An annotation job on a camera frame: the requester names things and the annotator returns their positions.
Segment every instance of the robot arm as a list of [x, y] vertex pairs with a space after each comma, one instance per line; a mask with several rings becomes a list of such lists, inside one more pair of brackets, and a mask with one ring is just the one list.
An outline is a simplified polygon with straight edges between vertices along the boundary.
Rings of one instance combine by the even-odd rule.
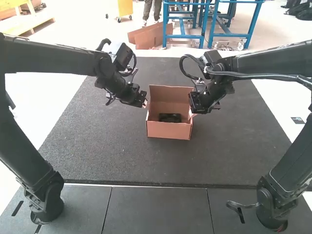
[[[146, 92], [140, 92], [140, 86], [132, 83], [137, 59], [125, 43], [113, 44], [104, 39], [93, 51], [3, 34], [0, 40], [4, 46], [5, 73], [70, 73], [97, 77], [95, 86], [107, 90], [111, 99], [136, 107], [144, 105]], [[134, 67], [128, 65], [132, 57]]]
[[[63, 45], [32, 42], [0, 33], [0, 161], [17, 177], [30, 202], [31, 220], [46, 224], [63, 210], [62, 176], [43, 159], [9, 111], [5, 74], [16, 72], [71, 73], [97, 77], [95, 86], [105, 89], [109, 105], [115, 99], [136, 107], [145, 104], [145, 91], [132, 83], [136, 57], [124, 43], [104, 39], [92, 51]], [[134, 58], [134, 66], [128, 64]]]
[[[183, 69], [185, 58], [192, 58], [205, 79], [196, 78]], [[233, 82], [246, 79], [276, 79], [298, 82], [312, 90], [312, 40], [281, 46], [267, 51], [221, 58], [218, 51], [208, 51], [200, 59], [185, 55], [180, 60], [184, 75], [192, 79], [195, 91], [189, 94], [193, 113], [206, 114], [220, 109], [219, 101], [234, 93]], [[227, 206], [256, 207], [259, 221], [267, 228], [281, 232], [287, 228], [290, 210], [312, 179], [312, 114], [279, 163], [262, 176], [257, 184], [257, 203], [241, 205], [228, 201]]]

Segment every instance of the blue metal frame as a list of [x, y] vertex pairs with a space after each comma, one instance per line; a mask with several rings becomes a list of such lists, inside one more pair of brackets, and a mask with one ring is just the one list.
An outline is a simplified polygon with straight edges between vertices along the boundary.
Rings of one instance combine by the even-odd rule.
[[[229, 3], [229, 10], [228, 10], [228, 22], [223, 23], [222, 19], [223, 18], [220, 14], [218, 14], [218, 7], [220, 2], [226, 2]], [[209, 8], [209, 12], [213, 16], [210, 32], [209, 32], [209, 40], [208, 40], [208, 48], [212, 48], [214, 37], [231, 37], [231, 38], [246, 38], [246, 42], [244, 43], [244, 49], [248, 49], [248, 46], [250, 44], [250, 40], [252, 38], [253, 32], [254, 32], [254, 27], [255, 23], [257, 22], [258, 15], [260, 12], [260, 8], [264, 0], [254, 0], [254, 1], [241, 1], [241, 0], [215, 0], [214, 4], [214, 10]], [[247, 34], [240, 34], [240, 33], [232, 33], [228, 28], [231, 25], [231, 21], [233, 18], [234, 14], [234, 7], [236, 7], [237, 3], [255, 3], [256, 7], [253, 13], [253, 18], [248, 30]], [[218, 23], [224, 33], [214, 33], [215, 31], [215, 23]]]
[[[170, 11], [169, 6], [177, 6], [178, 11]], [[187, 11], [183, 11], [181, 5], [187, 5]], [[185, 34], [185, 28], [184, 28], [184, 20], [193, 20], [193, 28], [196, 28], [196, 21], [197, 21], [197, 12], [198, 12], [198, 6], [206, 6], [207, 9], [209, 8], [210, 1], [206, 0], [188, 0], [187, 2], [170, 2], [169, 0], [164, 0], [163, 4], [163, 41], [162, 41], [162, 46], [166, 47], [167, 46], [167, 39], [168, 38], [179, 38], [179, 39], [199, 39], [199, 48], [202, 49], [204, 46], [204, 40], [205, 40], [205, 31], [207, 27], [207, 19], [208, 19], [208, 11], [205, 11], [205, 14], [202, 18], [203, 20], [203, 27], [201, 30], [201, 35], [186, 35]], [[188, 16], [170, 16], [170, 14], [184, 14]], [[181, 29], [181, 34], [180, 35], [167, 35], [166, 34], [166, 25], [169, 22], [169, 19], [179, 19], [180, 21], [180, 29]]]

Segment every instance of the dark gray carpet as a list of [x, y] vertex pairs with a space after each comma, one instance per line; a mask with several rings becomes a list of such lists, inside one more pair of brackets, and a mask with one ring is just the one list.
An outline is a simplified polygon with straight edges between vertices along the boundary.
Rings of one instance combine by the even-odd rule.
[[114, 187], [102, 234], [214, 234], [206, 189]]
[[[214, 234], [273, 234], [271, 230], [262, 226], [253, 209], [242, 209], [245, 223], [242, 224], [239, 215], [224, 204], [228, 200], [242, 204], [256, 202], [255, 190], [243, 189], [208, 189]], [[291, 210], [288, 228], [282, 234], [311, 234], [312, 213], [303, 197], [299, 198], [299, 205]]]
[[[192, 86], [178, 58], [138, 58], [135, 82]], [[188, 73], [200, 75], [187, 61]], [[40, 148], [68, 182], [254, 186], [290, 145], [251, 81], [222, 109], [194, 118], [190, 141], [147, 138], [146, 110], [115, 101], [87, 78]]]
[[111, 191], [111, 187], [65, 185], [61, 192], [65, 204], [62, 214], [38, 229], [30, 219], [29, 201], [21, 187], [0, 216], [0, 233], [101, 234]]

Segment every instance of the blue metal rack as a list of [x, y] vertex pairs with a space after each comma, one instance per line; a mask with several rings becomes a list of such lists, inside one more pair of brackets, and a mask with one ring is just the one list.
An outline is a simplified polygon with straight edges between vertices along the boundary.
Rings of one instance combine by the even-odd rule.
[[[219, 3], [229, 3], [229, 9], [226, 14], [218, 14], [218, 7]], [[251, 37], [254, 32], [254, 27], [256, 21], [258, 19], [258, 15], [260, 12], [260, 8], [264, 0], [250, 0], [250, 1], [242, 1], [242, 0], [215, 0], [215, 3], [210, 3], [210, 0], [188, 0], [188, 2], [169, 2], [169, 0], [164, 0], [164, 36], [163, 36], [163, 47], [166, 47], [166, 42], [168, 38], [179, 38], [179, 39], [199, 39], [199, 48], [203, 48], [204, 44], [204, 35], [206, 31], [207, 19], [212, 18], [212, 24], [209, 32], [209, 40], [208, 40], [208, 48], [212, 48], [212, 44], [214, 41], [214, 37], [231, 37], [231, 38], [243, 38], [246, 39], [244, 43], [244, 49], [247, 49], [250, 44]], [[236, 4], [237, 3], [254, 3], [256, 4], [256, 8], [253, 13], [253, 18], [248, 30], [248, 33], [232, 33], [229, 30], [229, 27], [232, 22], [233, 15], [235, 13]], [[170, 11], [169, 5], [176, 5], [179, 11]], [[181, 5], [187, 5], [187, 11], [183, 11]], [[196, 28], [197, 24], [197, 13], [198, 13], [198, 6], [200, 6], [199, 10], [199, 21], [198, 26], [202, 26], [201, 35], [186, 35], [185, 28], [184, 28], [184, 20], [193, 21], [193, 28]], [[189, 15], [183, 17], [173, 17], [170, 14], [186, 14]], [[169, 19], [179, 19], [180, 21], [180, 35], [166, 35], [166, 24], [168, 23]], [[218, 23], [224, 33], [215, 33], [215, 24]]]
[[[177, 6], [178, 11], [170, 11], [169, 6]], [[184, 11], [182, 9], [182, 5], [187, 5], [187, 11]], [[169, 0], [164, 0], [164, 6], [163, 6], [163, 41], [162, 46], [167, 46], [167, 39], [168, 38], [179, 38], [179, 39], [199, 39], [199, 48], [202, 49], [204, 45], [204, 39], [205, 39], [205, 31], [206, 31], [206, 25], [207, 25], [207, 19], [208, 19], [208, 11], [205, 11], [205, 14], [202, 18], [203, 21], [203, 27], [201, 29], [201, 35], [186, 35], [185, 34], [185, 28], [184, 28], [184, 20], [187, 20], [187, 22], [193, 21], [193, 28], [196, 28], [196, 22], [197, 22], [197, 13], [198, 13], [198, 6], [206, 6], [207, 9], [209, 8], [210, 2], [206, 2], [205, 0], [201, 0], [201, 3], [199, 3], [199, 0], [188, 0], [188, 2], [170, 2]], [[188, 16], [170, 16], [170, 14], [183, 14]], [[169, 19], [179, 19], [180, 21], [180, 30], [181, 34], [179, 35], [167, 35], [166, 34], [166, 25], [169, 21]]]
[[[225, 3], [229, 3], [229, 11], [228, 14], [226, 15], [228, 22], [224, 23], [222, 22], [221, 18], [226, 18], [222, 15], [218, 15], [218, 6], [220, 2], [225, 2]], [[257, 22], [258, 19], [258, 15], [260, 12], [260, 8], [261, 5], [264, 1], [263, 0], [254, 0], [254, 1], [239, 1], [239, 0], [215, 0], [215, 4], [214, 4], [214, 9], [209, 8], [209, 12], [212, 14], [213, 16], [213, 20], [212, 20], [212, 24], [211, 24], [211, 28], [210, 28], [210, 32], [209, 32], [209, 40], [208, 40], [208, 48], [211, 48], [213, 45], [213, 40], [214, 37], [231, 37], [231, 38], [245, 38], [247, 39], [246, 42], [244, 43], [244, 49], [247, 49], [250, 43], [250, 40], [252, 38], [253, 32], [254, 32], [254, 27], [255, 27], [255, 23]], [[253, 13], [253, 18], [251, 21], [251, 24], [249, 26], [249, 30], [248, 33], [246, 34], [242, 34], [242, 33], [232, 33], [228, 28], [231, 25], [231, 20], [233, 18], [233, 14], [234, 14], [234, 4], [236, 3], [255, 3], [256, 7]], [[214, 33], [215, 31], [215, 23], [218, 23], [220, 25], [220, 27], [222, 28], [222, 30], [224, 31], [224, 33]]]

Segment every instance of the concrete floor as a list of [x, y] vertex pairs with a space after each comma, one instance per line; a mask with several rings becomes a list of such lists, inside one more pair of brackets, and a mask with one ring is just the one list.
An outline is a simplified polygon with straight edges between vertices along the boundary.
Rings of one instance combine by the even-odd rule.
[[[133, 2], [133, 20], [123, 18], [117, 23], [115, 0], [46, 0], [47, 11], [53, 11], [56, 22], [30, 36], [31, 40], [46, 43], [68, 44], [94, 49], [103, 38], [127, 42], [127, 32], [136, 30], [142, 24], [143, 2]], [[283, 44], [294, 43], [312, 38], [312, 21], [300, 21], [286, 16], [286, 1], [275, 0], [263, 3], [248, 51], [268, 49]], [[226, 4], [220, 11], [227, 10]], [[236, 17], [231, 25], [233, 32], [246, 32], [253, 14], [252, 4], [238, 4]], [[205, 49], [199, 50], [186, 46], [174, 46], [167, 50], [135, 50], [137, 56], [180, 57], [185, 53], [201, 56]], [[239, 52], [220, 52], [223, 57]], [[24, 73], [6, 76], [6, 88], [17, 105], [14, 110], [16, 120], [38, 149], [52, 130], [58, 118], [84, 81], [77, 75]], [[304, 87], [278, 81], [253, 81], [266, 104], [284, 129], [290, 141], [294, 141], [302, 129], [290, 117], [302, 117], [309, 114], [307, 107], [311, 93]], [[0, 164], [0, 214], [16, 192], [19, 184], [14, 175]], [[312, 207], [312, 195], [305, 193], [305, 198]]]

